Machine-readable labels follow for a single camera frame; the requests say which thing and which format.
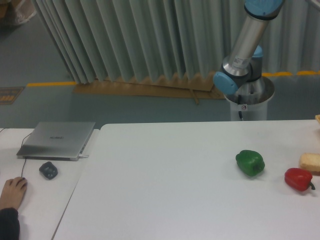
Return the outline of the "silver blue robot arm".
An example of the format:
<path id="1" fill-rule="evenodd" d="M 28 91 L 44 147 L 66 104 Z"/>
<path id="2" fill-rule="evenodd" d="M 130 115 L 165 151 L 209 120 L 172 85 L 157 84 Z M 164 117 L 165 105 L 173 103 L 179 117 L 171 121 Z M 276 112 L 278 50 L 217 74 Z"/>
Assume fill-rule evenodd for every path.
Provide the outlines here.
<path id="1" fill-rule="evenodd" d="M 229 55 L 213 77 L 225 95 L 235 94 L 267 71 L 320 70 L 320 2 L 318 0 L 246 0 L 245 19 Z"/>

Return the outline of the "person's bare hand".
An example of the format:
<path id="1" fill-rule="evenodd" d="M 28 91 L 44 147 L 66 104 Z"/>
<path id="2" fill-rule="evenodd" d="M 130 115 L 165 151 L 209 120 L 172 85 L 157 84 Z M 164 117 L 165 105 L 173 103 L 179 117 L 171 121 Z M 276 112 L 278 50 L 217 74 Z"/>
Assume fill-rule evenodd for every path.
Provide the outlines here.
<path id="1" fill-rule="evenodd" d="M 23 177 L 8 179 L 3 186 L 0 195 L 0 209 L 14 208 L 19 209 L 27 190 L 27 180 Z"/>

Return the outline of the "black sleeved forearm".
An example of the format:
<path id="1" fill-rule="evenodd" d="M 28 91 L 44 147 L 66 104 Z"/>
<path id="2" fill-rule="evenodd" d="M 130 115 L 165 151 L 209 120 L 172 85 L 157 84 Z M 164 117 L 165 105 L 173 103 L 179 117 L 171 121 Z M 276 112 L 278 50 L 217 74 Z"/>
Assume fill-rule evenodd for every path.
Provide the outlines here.
<path id="1" fill-rule="evenodd" d="M 20 222 L 18 211 L 14 208 L 4 208 L 0 211 L 0 239 L 18 240 L 20 238 Z"/>

